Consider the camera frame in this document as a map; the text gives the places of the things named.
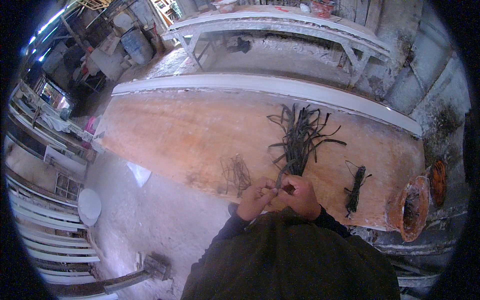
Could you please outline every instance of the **finger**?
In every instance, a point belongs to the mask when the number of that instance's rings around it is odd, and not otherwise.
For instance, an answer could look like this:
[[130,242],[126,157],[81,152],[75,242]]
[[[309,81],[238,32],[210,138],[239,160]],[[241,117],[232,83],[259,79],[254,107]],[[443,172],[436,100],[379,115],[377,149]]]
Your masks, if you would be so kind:
[[283,189],[278,190],[278,199],[288,206],[291,206],[291,204],[296,201],[296,198],[294,196],[289,195]]
[[275,187],[275,181],[273,181],[273,179],[270,179],[268,177],[262,176],[257,181],[255,181],[252,185],[260,189],[262,188],[272,189]]
[[289,185],[293,185],[293,187],[295,189],[297,189],[299,186],[302,185],[304,179],[300,176],[296,176],[296,175],[286,175],[283,179],[282,179],[282,188],[286,187],[286,186],[289,186]]
[[277,195],[278,190],[276,188],[273,188],[269,190],[267,193],[265,193],[260,199],[258,199],[259,202],[261,202],[264,206],[267,205],[270,201],[272,201],[273,198]]

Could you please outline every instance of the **terracotta pot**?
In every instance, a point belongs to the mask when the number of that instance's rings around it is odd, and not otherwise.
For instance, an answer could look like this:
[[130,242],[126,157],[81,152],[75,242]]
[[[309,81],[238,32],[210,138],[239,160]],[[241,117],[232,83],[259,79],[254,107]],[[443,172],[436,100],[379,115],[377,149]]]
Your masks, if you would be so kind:
[[428,178],[425,176],[412,177],[405,188],[387,202],[386,223],[400,232],[404,241],[414,241],[425,226],[429,198]]
[[312,12],[321,18],[325,18],[325,19],[330,18],[333,8],[334,8],[333,4],[327,4],[324,2],[319,3],[319,2],[312,1]]
[[229,13],[235,10],[237,0],[221,0],[212,3],[220,13]]

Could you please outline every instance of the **white cloth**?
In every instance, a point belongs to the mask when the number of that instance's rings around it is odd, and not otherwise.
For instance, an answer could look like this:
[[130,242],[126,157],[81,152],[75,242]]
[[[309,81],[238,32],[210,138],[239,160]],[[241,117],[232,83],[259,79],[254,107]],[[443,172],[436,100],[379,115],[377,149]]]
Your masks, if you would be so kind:
[[70,129],[68,129],[68,125],[70,125],[68,122],[65,122],[63,120],[57,119],[53,116],[47,115],[45,112],[43,112],[40,115],[40,118],[45,121],[45,123],[51,128],[55,129],[56,131],[63,131],[66,133],[70,132]]

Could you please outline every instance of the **round white board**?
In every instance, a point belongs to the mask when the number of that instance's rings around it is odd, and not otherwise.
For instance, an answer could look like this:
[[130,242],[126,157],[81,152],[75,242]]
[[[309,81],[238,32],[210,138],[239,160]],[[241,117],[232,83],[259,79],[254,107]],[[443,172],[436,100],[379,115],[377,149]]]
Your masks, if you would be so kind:
[[84,189],[78,196],[78,215],[87,226],[95,225],[102,210],[102,203],[97,193],[91,189]]

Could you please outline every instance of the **wooden tabletop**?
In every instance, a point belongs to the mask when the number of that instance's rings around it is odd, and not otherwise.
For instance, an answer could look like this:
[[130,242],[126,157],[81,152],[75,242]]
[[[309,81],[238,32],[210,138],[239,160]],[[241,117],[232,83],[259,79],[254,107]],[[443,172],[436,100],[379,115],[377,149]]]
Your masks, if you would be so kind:
[[[253,180],[267,176],[276,180],[278,168],[271,161],[281,149],[268,149],[282,140],[281,128],[266,116],[308,103],[292,97],[255,91],[211,89],[166,89],[113,96],[96,133],[105,132],[99,143],[117,155],[186,186],[239,202],[237,191],[222,175],[220,159],[240,155]],[[304,176],[311,179],[319,203],[342,224],[380,230],[387,199],[423,171],[420,139],[359,115],[312,104],[323,117],[332,113],[322,131],[347,143],[324,143],[318,162],[310,157]],[[345,160],[373,174],[360,190],[357,213],[345,217],[347,195],[354,178]],[[269,209],[282,209],[277,199]]]

